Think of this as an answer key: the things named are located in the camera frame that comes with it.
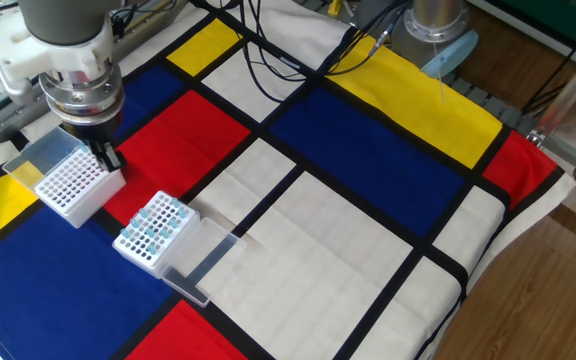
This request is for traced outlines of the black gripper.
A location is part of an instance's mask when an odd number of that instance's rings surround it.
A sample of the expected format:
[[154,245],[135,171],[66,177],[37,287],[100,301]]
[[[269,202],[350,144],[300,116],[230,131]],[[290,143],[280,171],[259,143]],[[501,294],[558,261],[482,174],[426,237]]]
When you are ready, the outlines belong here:
[[86,116],[61,113],[60,117],[68,133],[90,142],[90,150],[104,170],[112,172],[126,165],[123,154],[112,145],[122,122],[121,109]]

